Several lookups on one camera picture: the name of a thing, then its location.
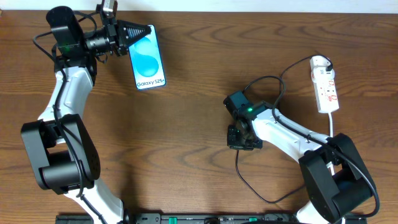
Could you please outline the blue Galaxy smartphone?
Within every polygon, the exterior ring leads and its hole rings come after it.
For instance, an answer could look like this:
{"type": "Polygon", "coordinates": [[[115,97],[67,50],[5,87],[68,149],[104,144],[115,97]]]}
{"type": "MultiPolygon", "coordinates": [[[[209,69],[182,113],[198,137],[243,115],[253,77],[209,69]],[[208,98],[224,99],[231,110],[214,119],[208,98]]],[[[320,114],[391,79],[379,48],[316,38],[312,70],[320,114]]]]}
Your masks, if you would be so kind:
{"type": "Polygon", "coordinates": [[[166,85],[164,66],[154,25],[151,33],[129,47],[132,71],[138,90],[166,85]]]}

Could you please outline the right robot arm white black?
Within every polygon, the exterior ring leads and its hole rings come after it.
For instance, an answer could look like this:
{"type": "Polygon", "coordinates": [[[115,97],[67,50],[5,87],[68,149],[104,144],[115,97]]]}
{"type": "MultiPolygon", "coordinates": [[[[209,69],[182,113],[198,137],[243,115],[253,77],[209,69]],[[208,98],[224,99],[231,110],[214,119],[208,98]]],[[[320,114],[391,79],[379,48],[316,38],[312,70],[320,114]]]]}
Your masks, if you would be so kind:
{"type": "Polygon", "coordinates": [[[376,185],[354,142],[345,134],[314,133],[265,101],[251,103],[237,91],[223,104],[234,119],[227,145],[260,149],[264,141],[298,162],[309,201],[296,212],[300,223],[366,223],[380,207],[376,185]]]}

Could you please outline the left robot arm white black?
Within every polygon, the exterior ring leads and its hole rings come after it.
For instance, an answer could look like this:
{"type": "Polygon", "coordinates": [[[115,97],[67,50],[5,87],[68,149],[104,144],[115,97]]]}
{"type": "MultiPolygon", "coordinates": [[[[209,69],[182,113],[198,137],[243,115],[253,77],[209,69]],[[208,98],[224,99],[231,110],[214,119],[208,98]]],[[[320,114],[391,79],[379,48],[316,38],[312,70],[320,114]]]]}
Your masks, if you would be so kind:
{"type": "Polygon", "coordinates": [[[64,195],[85,211],[57,219],[57,223],[135,223],[125,203],[100,177],[98,151],[83,123],[97,64],[109,55],[126,55],[130,46],[154,33],[152,25],[116,19],[116,1],[98,4],[100,22],[85,32],[81,22],[95,14],[58,6],[46,15],[55,44],[48,57],[56,84],[50,101],[36,121],[25,123],[21,137],[38,186],[64,195]]]}

